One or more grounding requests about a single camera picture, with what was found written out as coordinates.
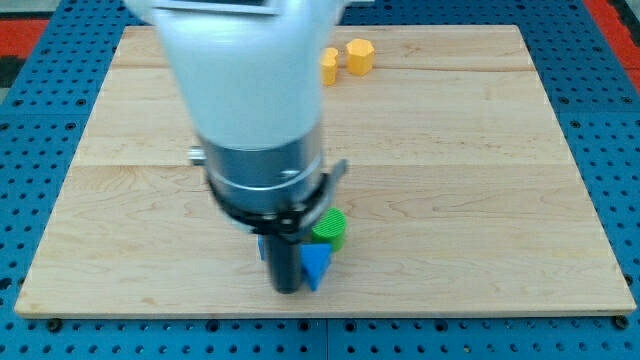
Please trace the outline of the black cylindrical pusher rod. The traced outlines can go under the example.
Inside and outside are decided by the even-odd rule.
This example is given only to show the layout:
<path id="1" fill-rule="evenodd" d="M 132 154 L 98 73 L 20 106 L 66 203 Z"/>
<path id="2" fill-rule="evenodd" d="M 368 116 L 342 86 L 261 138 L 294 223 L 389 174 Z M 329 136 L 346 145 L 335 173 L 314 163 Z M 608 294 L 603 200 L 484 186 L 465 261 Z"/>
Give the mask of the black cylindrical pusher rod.
<path id="1" fill-rule="evenodd" d="M 264 238 L 264 249 L 274 289 L 282 294 L 296 292 L 302 284 L 300 243 L 267 235 Z"/>

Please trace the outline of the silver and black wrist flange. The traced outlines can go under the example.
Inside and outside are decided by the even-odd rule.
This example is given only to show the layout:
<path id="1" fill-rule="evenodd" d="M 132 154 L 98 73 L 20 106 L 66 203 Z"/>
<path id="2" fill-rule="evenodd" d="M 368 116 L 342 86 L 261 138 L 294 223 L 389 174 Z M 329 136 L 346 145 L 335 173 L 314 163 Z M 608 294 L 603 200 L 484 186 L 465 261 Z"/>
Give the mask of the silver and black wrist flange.
<path id="1" fill-rule="evenodd" d="M 188 152 L 203 168 L 215 202 L 246 232 L 300 236 L 331 207 L 345 159 L 325 172 L 321 128 L 286 144 L 240 150 L 204 138 Z"/>

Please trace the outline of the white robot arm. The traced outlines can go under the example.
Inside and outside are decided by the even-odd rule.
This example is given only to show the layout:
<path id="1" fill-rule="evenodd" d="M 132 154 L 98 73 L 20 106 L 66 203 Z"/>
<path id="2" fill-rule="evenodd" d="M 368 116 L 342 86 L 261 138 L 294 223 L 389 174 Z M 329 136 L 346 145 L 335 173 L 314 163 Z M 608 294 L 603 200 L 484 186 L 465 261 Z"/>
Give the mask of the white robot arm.
<path id="1" fill-rule="evenodd" d="M 321 55 L 340 0 L 124 0 L 151 24 L 198 137 L 191 159 L 243 230 L 261 236 L 274 288 L 293 293 L 301 244 L 347 170 L 323 168 Z"/>

